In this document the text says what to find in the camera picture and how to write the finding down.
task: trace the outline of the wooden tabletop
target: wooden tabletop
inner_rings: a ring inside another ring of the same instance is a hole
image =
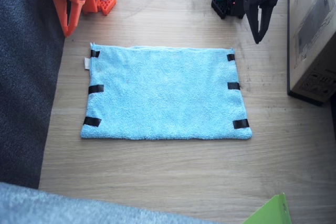
[[[286,93],[287,0],[254,43],[246,17],[221,20],[211,0],[117,0],[108,16],[82,16],[66,39],[40,189],[61,195],[242,223],[273,195],[293,223],[336,219],[336,144],[330,106]],[[236,50],[252,139],[81,139],[90,42]]]

